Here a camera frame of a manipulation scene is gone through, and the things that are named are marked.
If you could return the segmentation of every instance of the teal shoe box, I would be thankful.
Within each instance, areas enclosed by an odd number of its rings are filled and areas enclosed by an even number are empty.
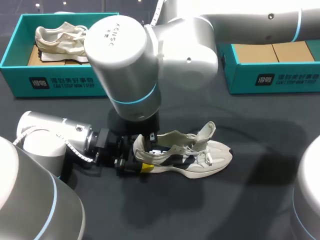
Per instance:
[[[292,43],[281,44],[221,44],[218,49],[230,94],[320,92],[320,40],[294,42],[299,49]]]
[[[118,13],[22,14],[0,63],[15,97],[106,96],[90,65],[28,66],[38,26],[55,29],[64,22],[90,28]]]

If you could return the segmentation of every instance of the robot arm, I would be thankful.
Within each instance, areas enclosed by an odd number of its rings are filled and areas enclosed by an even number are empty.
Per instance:
[[[155,26],[202,16],[217,43],[275,44],[320,39],[320,3],[313,0],[159,0]]]
[[[88,60],[119,116],[141,122],[161,104],[158,80],[196,89],[218,72],[216,43],[273,44],[320,39],[320,3],[159,0],[152,24],[127,16],[96,22]]]

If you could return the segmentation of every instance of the cable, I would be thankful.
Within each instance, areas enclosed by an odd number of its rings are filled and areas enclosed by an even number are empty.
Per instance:
[[[166,0],[158,0],[158,3],[156,5],[152,21],[150,23],[151,27],[154,27],[157,24],[159,16],[160,16],[160,13],[161,13],[161,10],[162,10],[162,7],[163,7],[165,1]]]
[[[17,145],[18,143],[20,143],[22,141],[22,139],[24,139],[27,135],[29,135],[30,133],[34,132],[34,131],[37,131],[37,130],[46,130],[46,131],[49,131],[49,132],[52,132],[50,129],[47,129],[47,128],[44,128],[44,127],[41,127],[41,126],[33,126],[33,127],[30,127],[28,130],[24,131],[23,133],[21,133],[18,138],[13,142],[13,145]],[[80,152],[78,152],[74,146],[72,146],[72,144],[67,140],[65,139],[64,136],[62,136],[61,134],[59,133],[56,133],[55,132],[55,135],[60,138],[61,140],[63,140],[63,142],[67,145],[68,148],[71,149],[72,152],[74,152],[75,155],[77,155],[79,158],[81,158],[82,160],[88,162],[88,163],[91,163],[93,162],[94,160],[89,158],[89,157],[86,157],[86,156],[83,156]]]

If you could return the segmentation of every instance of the shoe sole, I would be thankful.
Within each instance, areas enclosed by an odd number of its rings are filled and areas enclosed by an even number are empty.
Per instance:
[[[194,171],[187,171],[183,170],[181,168],[177,168],[174,166],[154,166],[153,170],[149,171],[149,173],[154,173],[154,174],[159,174],[167,171],[174,171],[180,174],[183,174],[189,179],[200,179],[200,178],[205,178],[210,175],[216,174],[217,172],[220,172],[221,170],[225,169],[228,165],[223,166],[221,168],[217,168],[212,171],[206,171],[206,172],[194,172]]]
[[[88,59],[86,56],[76,56],[69,54],[60,54],[60,53],[41,53],[41,61],[42,62],[58,62],[62,60],[75,60],[79,63],[88,63]]]

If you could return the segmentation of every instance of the table surface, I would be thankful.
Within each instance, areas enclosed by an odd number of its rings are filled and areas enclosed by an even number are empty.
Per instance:
[[[14,25],[0,27],[0,57]],[[74,168],[68,184],[85,208],[84,240],[287,238],[299,161],[320,133],[320,94],[230,95],[222,69],[197,90],[159,85],[160,133],[196,133],[213,121],[213,139],[233,149],[233,160],[220,173],[193,180],[175,172],[119,178],[111,168],[89,177]],[[10,141],[26,111],[98,130],[106,127],[111,108],[107,98],[15,99],[0,74],[0,136]]]

